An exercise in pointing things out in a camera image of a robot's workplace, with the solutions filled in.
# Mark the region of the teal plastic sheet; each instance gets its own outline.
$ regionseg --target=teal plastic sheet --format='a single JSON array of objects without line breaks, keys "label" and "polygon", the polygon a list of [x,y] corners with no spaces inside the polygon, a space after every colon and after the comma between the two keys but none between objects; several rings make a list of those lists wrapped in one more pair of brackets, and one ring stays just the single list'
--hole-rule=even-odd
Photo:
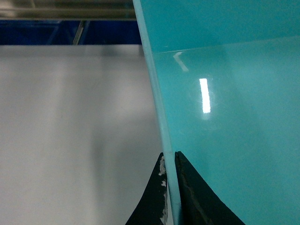
[{"label": "teal plastic sheet", "polygon": [[182,151],[245,224],[300,224],[300,1],[134,4],[174,223]]}]

